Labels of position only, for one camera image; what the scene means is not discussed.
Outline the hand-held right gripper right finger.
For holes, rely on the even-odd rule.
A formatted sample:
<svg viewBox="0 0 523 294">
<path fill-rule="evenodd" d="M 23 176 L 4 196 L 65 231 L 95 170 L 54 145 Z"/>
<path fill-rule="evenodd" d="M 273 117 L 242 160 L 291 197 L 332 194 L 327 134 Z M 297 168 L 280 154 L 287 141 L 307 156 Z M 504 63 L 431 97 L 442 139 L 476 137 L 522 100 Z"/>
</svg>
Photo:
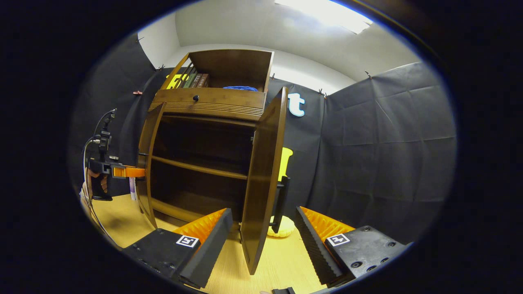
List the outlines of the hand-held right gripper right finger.
<svg viewBox="0 0 523 294">
<path fill-rule="evenodd" d="M 340 286 L 381 268 L 411 245 L 376 228 L 354 228 L 312 209 L 298 206 L 295 225 L 322 285 Z"/>
</svg>

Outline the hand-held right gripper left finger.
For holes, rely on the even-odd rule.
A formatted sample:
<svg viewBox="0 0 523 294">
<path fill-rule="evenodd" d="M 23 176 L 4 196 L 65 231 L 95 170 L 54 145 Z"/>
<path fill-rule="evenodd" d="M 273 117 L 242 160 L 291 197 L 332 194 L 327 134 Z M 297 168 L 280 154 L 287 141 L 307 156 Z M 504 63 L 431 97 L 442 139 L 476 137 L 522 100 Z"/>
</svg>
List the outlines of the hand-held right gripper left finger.
<svg viewBox="0 0 523 294">
<path fill-rule="evenodd" d="M 173 231 L 155 229 L 123 254 L 174 283 L 205 288 L 232 225 L 232 210 L 224 208 Z"/>
</svg>

